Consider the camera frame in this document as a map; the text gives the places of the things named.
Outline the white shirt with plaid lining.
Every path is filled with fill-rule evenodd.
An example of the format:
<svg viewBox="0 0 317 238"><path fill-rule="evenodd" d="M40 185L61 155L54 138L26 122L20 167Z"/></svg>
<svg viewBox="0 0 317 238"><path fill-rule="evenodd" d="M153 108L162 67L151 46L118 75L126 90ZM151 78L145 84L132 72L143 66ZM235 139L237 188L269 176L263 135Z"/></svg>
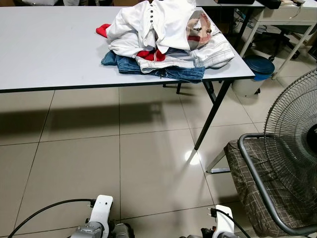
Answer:
<svg viewBox="0 0 317 238"><path fill-rule="evenodd" d="M123 7L106 30L108 48L133 58L152 48L167 54L170 48L196 50L219 34L195 0L145 0Z"/></svg>

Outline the black standing fan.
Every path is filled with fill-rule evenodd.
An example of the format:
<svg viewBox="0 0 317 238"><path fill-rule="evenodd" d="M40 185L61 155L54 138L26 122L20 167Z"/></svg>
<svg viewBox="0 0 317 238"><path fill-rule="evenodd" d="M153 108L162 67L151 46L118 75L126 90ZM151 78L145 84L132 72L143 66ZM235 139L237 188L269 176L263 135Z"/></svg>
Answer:
<svg viewBox="0 0 317 238"><path fill-rule="evenodd" d="M317 220L317 70L289 84L271 105L264 127L270 177L285 190L283 205Z"/></svg>

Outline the white bin blue lid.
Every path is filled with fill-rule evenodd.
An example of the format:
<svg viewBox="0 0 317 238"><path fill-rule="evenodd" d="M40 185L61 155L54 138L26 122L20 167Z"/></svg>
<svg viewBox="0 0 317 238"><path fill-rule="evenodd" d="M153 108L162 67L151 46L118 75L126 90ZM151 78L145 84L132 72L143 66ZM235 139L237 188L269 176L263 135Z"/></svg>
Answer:
<svg viewBox="0 0 317 238"><path fill-rule="evenodd" d="M275 65L270 59L260 55L249 55L244 57L244 62L254 73L254 79L240 79L233 82L232 89L236 95L250 97L260 93L260 87L264 81L271 77L275 71Z"/></svg>

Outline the black office chair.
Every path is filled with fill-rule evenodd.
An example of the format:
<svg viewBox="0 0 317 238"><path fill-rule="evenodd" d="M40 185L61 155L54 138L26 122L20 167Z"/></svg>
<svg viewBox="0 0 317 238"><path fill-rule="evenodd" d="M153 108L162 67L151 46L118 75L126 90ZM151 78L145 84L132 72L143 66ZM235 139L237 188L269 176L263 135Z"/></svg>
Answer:
<svg viewBox="0 0 317 238"><path fill-rule="evenodd" d="M294 49L295 45L293 45L290 42L290 39L287 37L287 35L290 35L292 33L305 33L306 30L310 27L309 25L275 25L276 28L280 30L279 33L271 33L271 32L261 32L256 33L254 36L254 39L249 44L249 46L252 46L253 43L260 43L267 40L274 40L274 52L269 57L270 61L274 61L274 58L279 53L279 50L281 49L281 45L287 45L290 49Z"/></svg>

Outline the white desk white legs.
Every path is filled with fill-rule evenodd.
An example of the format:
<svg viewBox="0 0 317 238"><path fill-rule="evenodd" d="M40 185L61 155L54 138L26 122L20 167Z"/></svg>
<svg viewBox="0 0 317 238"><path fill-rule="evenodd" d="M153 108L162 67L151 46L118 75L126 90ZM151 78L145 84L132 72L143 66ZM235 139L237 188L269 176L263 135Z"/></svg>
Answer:
<svg viewBox="0 0 317 238"><path fill-rule="evenodd" d="M275 71L272 79L275 80L279 73L287 65L288 61L294 56L295 52L304 46L304 41L308 39L311 31L317 25L317 2L315 0L305 0L301 6L280 6L278 9L269 9L265 7L262 10L255 10L250 17L254 21L251 34L248 35L247 40L243 45L240 56L244 56L246 50L249 48L254 35L260 25L303 25L308 26L304 31L303 36L294 46L290 54L286 57L285 61Z"/></svg>

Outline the white stitched trousers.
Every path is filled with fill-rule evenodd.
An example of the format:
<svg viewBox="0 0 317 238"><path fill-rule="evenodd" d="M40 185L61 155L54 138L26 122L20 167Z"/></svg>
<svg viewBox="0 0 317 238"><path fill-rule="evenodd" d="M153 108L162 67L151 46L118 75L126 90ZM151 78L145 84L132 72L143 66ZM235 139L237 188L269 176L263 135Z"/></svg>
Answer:
<svg viewBox="0 0 317 238"><path fill-rule="evenodd" d="M152 61L135 56L134 59L141 72L149 73L158 69L206 69L222 68L236 57L235 50L224 36L212 39L202 48L196 50L180 50L170 48L163 61Z"/></svg>

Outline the blue denim jeans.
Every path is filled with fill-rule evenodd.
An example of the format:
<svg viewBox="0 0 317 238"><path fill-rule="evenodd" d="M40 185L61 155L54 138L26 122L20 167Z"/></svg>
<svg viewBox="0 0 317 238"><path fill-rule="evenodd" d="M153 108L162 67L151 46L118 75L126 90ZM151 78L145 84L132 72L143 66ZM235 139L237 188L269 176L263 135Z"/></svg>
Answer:
<svg viewBox="0 0 317 238"><path fill-rule="evenodd" d="M206 71L204 67L184 68L181 66L168 66L166 68L150 70L149 73L144 73L141 72L141 68L135 59L114 54L112 51L104 56L101 64L117 66L118 72L123 74L154 75L192 83L201 82Z"/></svg>

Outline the red cloth garment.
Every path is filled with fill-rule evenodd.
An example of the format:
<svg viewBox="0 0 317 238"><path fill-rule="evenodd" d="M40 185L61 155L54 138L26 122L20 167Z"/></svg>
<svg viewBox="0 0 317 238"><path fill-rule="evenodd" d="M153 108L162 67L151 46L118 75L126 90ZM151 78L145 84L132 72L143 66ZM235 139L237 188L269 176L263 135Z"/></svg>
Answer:
<svg viewBox="0 0 317 238"><path fill-rule="evenodd" d="M97 34L104 36L104 38L107 37L106 30L110 26L109 23L105 23L104 25L98 27L96 29ZM151 51L139 51L136 54L137 57L141 57L145 60L151 60L151 61L164 61L166 59L165 54L162 54L160 51L152 48Z"/></svg>

